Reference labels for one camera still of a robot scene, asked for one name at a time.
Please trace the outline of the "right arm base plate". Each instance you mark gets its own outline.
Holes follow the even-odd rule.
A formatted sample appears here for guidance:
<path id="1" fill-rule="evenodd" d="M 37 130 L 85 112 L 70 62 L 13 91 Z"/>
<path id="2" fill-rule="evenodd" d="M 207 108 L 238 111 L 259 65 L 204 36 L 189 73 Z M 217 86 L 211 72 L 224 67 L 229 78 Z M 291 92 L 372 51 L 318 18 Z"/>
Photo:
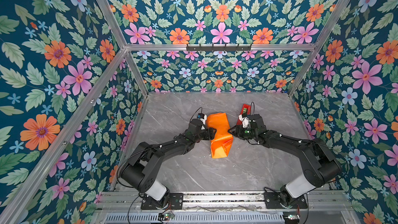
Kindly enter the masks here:
<path id="1" fill-rule="evenodd" d="M 307 209 L 308 204 L 304 195 L 298 198 L 291 198 L 288 193 L 265 192 L 264 202 L 267 209 Z"/>

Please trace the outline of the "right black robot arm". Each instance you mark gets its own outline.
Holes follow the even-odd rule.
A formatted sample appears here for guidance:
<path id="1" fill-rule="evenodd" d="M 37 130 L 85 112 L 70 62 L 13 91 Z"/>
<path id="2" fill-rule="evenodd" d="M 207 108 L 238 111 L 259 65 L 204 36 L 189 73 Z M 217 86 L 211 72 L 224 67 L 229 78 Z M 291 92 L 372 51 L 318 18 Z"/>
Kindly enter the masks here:
<path id="1" fill-rule="evenodd" d="M 335 154 L 321 139 L 299 139 L 269 130 L 259 114 L 240 116 L 241 124 L 228 133 L 241 140 L 254 140 L 256 145 L 277 149 L 296 156 L 302 173 L 293 181 L 281 187 L 278 200 L 281 206 L 291 207 L 300 197 L 332 181 L 342 167 Z"/>

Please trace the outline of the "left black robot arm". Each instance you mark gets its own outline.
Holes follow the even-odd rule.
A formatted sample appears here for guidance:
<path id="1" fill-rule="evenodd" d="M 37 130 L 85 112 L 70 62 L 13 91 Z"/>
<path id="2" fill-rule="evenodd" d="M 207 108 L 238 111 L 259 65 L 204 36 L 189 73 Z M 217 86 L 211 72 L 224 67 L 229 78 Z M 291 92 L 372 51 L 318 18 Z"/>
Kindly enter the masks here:
<path id="1" fill-rule="evenodd" d="M 171 141 L 162 144 L 142 142 L 119 167 L 118 178 L 157 202 L 167 201 L 170 190 L 157 180 L 162 163 L 190 152 L 202 140 L 213 140 L 216 133 L 217 130 L 207 127 L 202 119 L 193 119 L 188 128 Z"/>

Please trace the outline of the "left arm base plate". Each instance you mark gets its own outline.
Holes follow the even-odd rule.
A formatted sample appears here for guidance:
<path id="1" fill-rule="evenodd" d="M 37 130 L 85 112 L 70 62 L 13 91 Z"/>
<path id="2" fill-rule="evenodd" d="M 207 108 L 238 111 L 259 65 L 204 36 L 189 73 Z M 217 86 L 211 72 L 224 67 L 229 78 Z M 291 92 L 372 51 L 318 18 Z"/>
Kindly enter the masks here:
<path id="1" fill-rule="evenodd" d="M 159 201 L 149 195 L 145 195 L 142 199 L 141 210 L 180 210 L 183 205 L 183 193 L 169 193 Z"/>

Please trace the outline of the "yellow orange wrapping paper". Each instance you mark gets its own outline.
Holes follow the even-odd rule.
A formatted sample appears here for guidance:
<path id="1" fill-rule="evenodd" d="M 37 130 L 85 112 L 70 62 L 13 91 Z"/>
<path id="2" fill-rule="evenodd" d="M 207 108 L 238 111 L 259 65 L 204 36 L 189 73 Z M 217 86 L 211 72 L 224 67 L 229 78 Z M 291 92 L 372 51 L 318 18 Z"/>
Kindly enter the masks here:
<path id="1" fill-rule="evenodd" d="M 229 155 L 233 144 L 233 135 L 230 129 L 226 113 L 216 113 L 209 115 L 206 120 L 209 128 L 216 129 L 215 137 L 210 141 L 211 157 L 213 159 L 225 158 Z"/>

